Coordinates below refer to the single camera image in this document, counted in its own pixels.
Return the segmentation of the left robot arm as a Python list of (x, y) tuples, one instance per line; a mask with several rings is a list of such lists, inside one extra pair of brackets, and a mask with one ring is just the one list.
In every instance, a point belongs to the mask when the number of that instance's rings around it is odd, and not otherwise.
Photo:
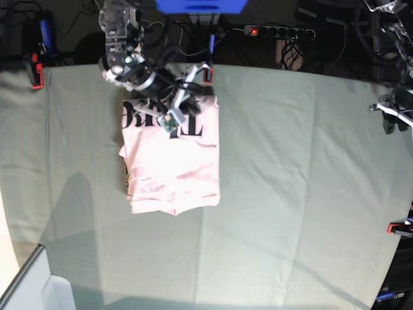
[[(373, 19), (372, 44), (367, 42), (359, 24), (364, 10)], [(389, 93), (380, 96), (370, 109), (381, 112), (385, 134), (411, 129), (412, 1), (360, 1), (354, 11), (354, 30), (373, 64), (400, 69), (397, 81), (380, 82)]]

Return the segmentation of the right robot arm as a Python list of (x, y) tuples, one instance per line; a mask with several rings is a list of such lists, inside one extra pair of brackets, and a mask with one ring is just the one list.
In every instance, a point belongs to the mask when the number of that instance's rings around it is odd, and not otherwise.
[(162, 115), (173, 110), (200, 114), (196, 98), (204, 88), (189, 74), (177, 76), (166, 67), (180, 51), (179, 45), (167, 41), (173, 21), (166, 17), (161, 31), (154, 34), (144, 24), (145, 10), (140, 1), (104, 1), (99, 12), (105, 35), (105, 52), (99, 60), (104, 80), (148, 99)]

